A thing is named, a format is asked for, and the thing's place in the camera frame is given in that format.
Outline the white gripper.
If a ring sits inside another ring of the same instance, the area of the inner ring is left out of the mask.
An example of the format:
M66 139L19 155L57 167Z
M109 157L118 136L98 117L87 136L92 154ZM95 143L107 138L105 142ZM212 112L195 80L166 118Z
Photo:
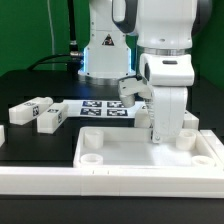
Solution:
M160 143L179 135L186 110L188 86L194 83L194 70L189 54L161 56L143 53L140 74L149 88L149 114L152 120L152 141Z

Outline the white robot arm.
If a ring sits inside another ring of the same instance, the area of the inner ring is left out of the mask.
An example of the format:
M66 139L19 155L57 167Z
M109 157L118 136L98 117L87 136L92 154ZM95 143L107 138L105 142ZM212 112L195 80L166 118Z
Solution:
M178 136L194 83L189 50L212 0L89 0L81 81L116 85L126 107L144 99L155 143Z

